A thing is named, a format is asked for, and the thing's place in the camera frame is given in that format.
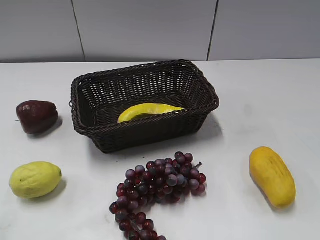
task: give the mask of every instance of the red apple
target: red apple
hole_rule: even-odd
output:
[[[16,114],[26,134],[40,134],[58,120],[57,107],[49,101],[25,101],[16,107]]]

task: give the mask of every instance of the brown wicker basket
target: brown wicker basket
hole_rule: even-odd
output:
[[[75,131],[111,153],[197,132],[219,98],[197,66],[173,60],[79,76],[70,103]],[[184,110],[117,123],[123,111],[142,103]]]

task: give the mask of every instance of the grape bunch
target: grape bunch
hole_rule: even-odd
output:
[[[117,187],[117,201],[111,204],[119,228],[128,240],[167,240],[154,231],[154,222],[138,210],[147,204],[177,203],[182,195],[201,195],[206,191],[206,176],[200,173],[200,162],[194,166],[191,153],[178,151],[171,158],[149,161],[125,173],[125,181]]]

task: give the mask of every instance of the tabletop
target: tabletop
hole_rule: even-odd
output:
[[[124,240],[109,212],[125,172],[148,161],[190,152],[202,162],[206,195],[146,209],[168,240],[301,240],[320,236],[320,59],[195,61],[212,83],[220,106],[193,135],[101,153],[74,131],[74,78],[139,64],[0,64],[0,239]],[[63,120],[40,137],[26,135],[16,107],[28,100],[56,104]],[[268,146],[285,161],[296,200],[274,211],[249,174],[253,149]],[[51,162],[62,181],[50,194],[16,197],[9,179],[15,168]]]

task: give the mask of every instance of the yellow lemon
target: yellow lemon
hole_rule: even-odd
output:
[[[61,170],[56,165],[35,161],[14,170],[9,185],[12,192],[20,198],[37,198],[52,192],[61,177]]]
[[[143,103],[132,106],[125,110],[118,118],[118,123],[127,122],[141,115],[166,114],[173,111],[179,111],[183,108],[158,103]]]

